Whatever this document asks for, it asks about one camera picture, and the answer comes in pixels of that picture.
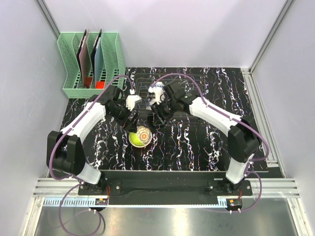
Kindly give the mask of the green patterned bowl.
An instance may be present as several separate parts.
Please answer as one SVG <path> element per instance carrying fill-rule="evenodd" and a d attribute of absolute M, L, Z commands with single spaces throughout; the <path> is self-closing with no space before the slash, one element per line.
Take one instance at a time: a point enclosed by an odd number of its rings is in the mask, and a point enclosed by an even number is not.
<path fill-rule="evenodd" d="M 146 139 L 140 139 L 137 135 L 137 133 L 130 132 L 128 139 L 129 142 L 136 148 L 144 148 L 146 147 L 152 140 L 152 135 L 143 133 L 143 135 L 146 135 Z"/>

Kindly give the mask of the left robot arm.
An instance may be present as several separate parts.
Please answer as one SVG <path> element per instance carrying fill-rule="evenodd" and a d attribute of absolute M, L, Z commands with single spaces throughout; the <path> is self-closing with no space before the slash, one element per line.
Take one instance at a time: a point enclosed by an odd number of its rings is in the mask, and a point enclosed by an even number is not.
<path fill-rule="evenodd" d="M 102 93 L 89 98 L 85 108 L 68 126 L 60 131 L 51 131 L 47 137 L 47 167 L 52 178 L 58 179 L 54 171 L 73 177 L 97 195 L 106 191 L 106 177 L 86 160 L 83 142 L 87 135 L 107 115 L 111 116 L 125 131 L 136 132 L 136 119 L 130 118 L 141 97 L 131 89 L 123 99 L 123 91 L 109 85 Z"/>

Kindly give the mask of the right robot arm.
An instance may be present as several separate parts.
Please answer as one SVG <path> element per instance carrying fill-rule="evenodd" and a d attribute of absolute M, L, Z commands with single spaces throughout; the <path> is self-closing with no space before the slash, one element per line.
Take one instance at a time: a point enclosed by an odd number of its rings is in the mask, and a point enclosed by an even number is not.
<path fill-rule="evenodd" d="M 206 101 L 197 91 L 185 91 L 176 82 L 164 86 L 156 84 L 149 87 L 148 91 L 153 96 L 151 110 L 155 123 L 165 124 L 176 112 L 185 112 L 208 122 L 227 137 L 230 161 L 218 188 L 229 195 L 240 191 L 250 162 L 261 145 L 254 118 L 225 111 Z"/>

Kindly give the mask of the cream mandala pattern bowl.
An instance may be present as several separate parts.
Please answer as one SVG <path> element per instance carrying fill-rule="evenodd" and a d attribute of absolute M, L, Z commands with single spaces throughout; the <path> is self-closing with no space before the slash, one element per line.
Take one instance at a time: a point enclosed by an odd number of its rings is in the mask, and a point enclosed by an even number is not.
<path fill-rule="evenodd" d="M 151 139 L 151 131 L 145 126 L 137 127 L 136 135 L 142 145 L 147 144 Z"/>

